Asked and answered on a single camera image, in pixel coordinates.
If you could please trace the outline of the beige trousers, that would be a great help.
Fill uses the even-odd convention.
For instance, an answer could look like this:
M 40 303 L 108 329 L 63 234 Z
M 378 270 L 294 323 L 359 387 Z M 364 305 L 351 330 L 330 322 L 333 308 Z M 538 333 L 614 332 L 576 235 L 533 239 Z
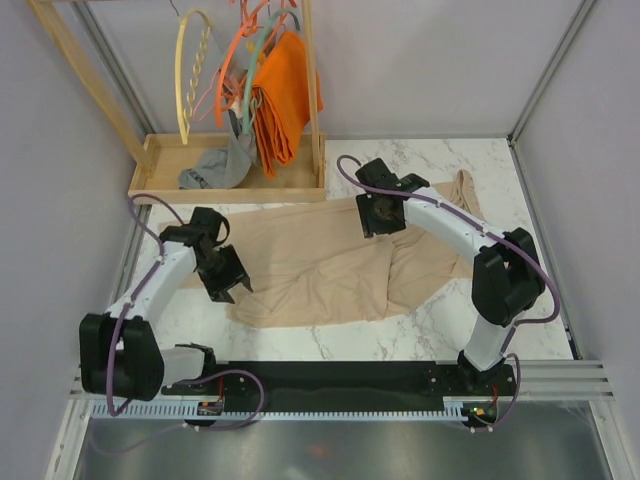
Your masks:
M 365 238 L 352 198 L 236 213 L 229 222 L 252 288 L 234 289 L 226 312 L 256 328 L 406 315 L 472 273 L 455 249 L 412 225 Z

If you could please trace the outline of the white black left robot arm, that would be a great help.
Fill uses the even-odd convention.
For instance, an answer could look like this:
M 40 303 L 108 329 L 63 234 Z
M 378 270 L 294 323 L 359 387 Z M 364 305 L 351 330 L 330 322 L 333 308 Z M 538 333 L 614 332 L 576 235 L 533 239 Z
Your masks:
M 197 275 L 214 303 L 233 303 L 231 291 L 251 286 L 235 248 L 230 224 L 212 208 L 197 207 L 188 223 L 165 228 L 159 255 L 102 314 L 88 314 L 79 326 L 81 384 L 85 392 L 110 400 L 150 401 L 168 385 L 184 382 L 197 394 L 219 380 L 212 348 L 190 343 L 159 347 L 154 325 L 191 275 Z

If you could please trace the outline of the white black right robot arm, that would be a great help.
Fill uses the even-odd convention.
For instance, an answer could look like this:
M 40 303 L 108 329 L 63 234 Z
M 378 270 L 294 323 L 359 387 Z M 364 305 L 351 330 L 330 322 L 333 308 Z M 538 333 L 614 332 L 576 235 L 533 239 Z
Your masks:
M 469 394 L 491 386 L 517 321 L 546 285 L 528 231 L 501 231 L 441 195 L 416 174 L 402 178 L 378 158 L 350 179 L 364 192 L 356 204 L 364 236 L 388 235 L 415 226 L 453 248 L 472 267 L 471 300 L 477 319 L 459 353 L 457 382 Z

